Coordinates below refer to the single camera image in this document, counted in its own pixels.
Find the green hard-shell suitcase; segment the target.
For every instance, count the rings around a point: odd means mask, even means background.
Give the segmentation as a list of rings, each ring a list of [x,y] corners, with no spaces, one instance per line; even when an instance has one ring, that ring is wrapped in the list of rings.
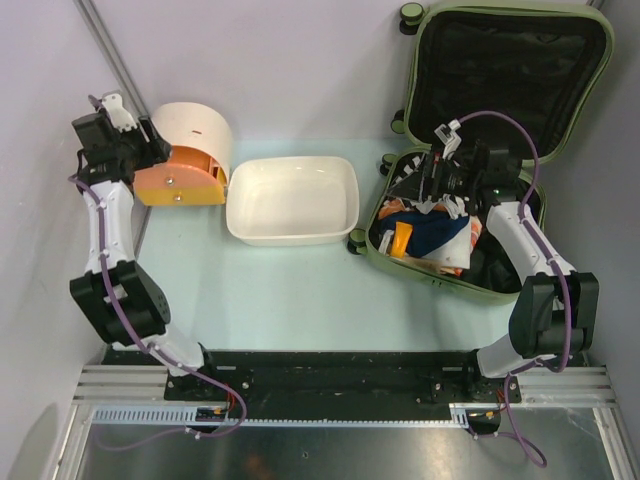
[[[523,162],[512,193],[542,223],[546,195],[534,168],[566,146],[613,54],[610,22],[587,5],[439,1],[403,5],[399,29],[415,45],[406,104],[391,127],[411,147],[385,155],[381,174],[402,179],[436,150],[440,124],[466,118],[463,152],[477,141],[509,147]]]

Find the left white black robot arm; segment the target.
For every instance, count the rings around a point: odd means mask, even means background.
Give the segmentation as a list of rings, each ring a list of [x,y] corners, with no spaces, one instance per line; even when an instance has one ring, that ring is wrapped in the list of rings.
[[[187,375],[185,385],[197,398],[214,397],[220,374],[204,365],[203,347],[172,325],[165,294],[134,252],[135,174],[166,162],[170,145],[147,116],[117,128],[100,109],[72,127],[81,148],[69,180],[85,202],[90,232],[84,272],[69,283],[73,300],[106,344],[134,346],[172,375]]]

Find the cream drawer box orange fronts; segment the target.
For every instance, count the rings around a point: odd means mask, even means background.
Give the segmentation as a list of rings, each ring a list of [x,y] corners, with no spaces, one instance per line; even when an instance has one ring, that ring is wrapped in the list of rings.
[[[225,118],[203,104],[172,102],[152,122],[172,150],[168,161],[136,172],[138,199],[146,206],[223,205],[233,150]]]

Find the black white striped garment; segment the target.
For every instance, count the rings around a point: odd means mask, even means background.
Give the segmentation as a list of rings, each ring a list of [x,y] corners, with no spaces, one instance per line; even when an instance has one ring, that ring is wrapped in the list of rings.
[[[428,214],[443,207],[452,219],[469,215],[469,173],[439,153],[417,153],[403,158],[393,173],[387,195]]]

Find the white rectangular plastic basin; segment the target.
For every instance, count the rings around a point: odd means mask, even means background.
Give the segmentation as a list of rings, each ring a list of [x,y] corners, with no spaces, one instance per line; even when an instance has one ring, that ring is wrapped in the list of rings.
[[[240,164],[231,177],[226,225],[251,246],[338,242],[359,220],[352,164],[336,156],[263,158]]]

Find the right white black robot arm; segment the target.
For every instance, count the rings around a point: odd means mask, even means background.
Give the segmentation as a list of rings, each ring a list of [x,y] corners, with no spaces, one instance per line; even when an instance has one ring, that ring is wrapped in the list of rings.
[[[517,194],[521,158],[478,143],[472,155],[451,146],[409,158],[387,193],[419,205],[453,200],[478,216],[514,267],[521,290],[508,332],[476,353],[477,367],[461,376],[463,393],[484,401],[497,378],[535,366],[562,372],[593,340],[599,283],[564,260],[545,237],[527,195]]]

